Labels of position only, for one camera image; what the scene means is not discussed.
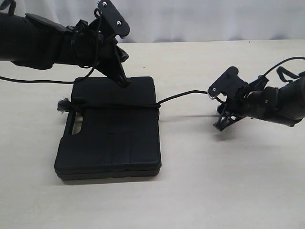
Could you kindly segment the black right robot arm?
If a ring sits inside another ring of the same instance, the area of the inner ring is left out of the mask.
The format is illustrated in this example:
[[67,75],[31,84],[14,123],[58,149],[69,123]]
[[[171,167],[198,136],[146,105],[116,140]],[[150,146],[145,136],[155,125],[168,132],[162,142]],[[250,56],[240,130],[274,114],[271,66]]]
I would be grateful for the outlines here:
[[253,91],[243,99],[227,99],[217,111],[220,117],[213,126],[219,131],[246,117],[293,127],[305,117],[305,78]]

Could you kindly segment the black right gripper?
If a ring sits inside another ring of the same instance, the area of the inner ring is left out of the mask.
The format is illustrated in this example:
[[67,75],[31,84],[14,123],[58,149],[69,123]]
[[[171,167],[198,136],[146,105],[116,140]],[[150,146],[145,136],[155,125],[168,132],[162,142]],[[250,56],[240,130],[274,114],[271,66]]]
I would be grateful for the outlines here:
[[235,99],[226,97],[226,100],[217,107],[220,116],[213,126],[217,130],[223,131],[246,117],[253,119],[249,110],[246,109],[246,99],[252,91],[254,91],[254,86],[252,83],[248,83]]

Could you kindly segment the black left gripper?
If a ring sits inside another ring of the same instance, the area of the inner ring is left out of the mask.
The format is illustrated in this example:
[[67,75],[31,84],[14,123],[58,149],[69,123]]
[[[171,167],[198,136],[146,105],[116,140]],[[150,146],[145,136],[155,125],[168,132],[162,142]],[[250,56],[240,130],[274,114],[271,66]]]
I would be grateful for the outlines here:
[[105,19],[95,19],[90,24],[80,20],[71,31],[72,57],[77,65],[94,67],[120,87],[130,84],[122,66],[129,55],[118,47],[115,32]]

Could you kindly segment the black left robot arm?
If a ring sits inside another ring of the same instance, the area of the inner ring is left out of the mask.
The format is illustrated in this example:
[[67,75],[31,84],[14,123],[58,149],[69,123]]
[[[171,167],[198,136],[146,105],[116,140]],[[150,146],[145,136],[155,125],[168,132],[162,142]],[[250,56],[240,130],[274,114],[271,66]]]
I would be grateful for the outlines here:
[[130,32],[121,14],[96,8],[95,20],[63,26],[39,15],[0,14],[0,59],[17,66],[47,70],[54,64],[93,68],[120,87],[127,87],[122,63],[128,54],[118,47],[116,36]]

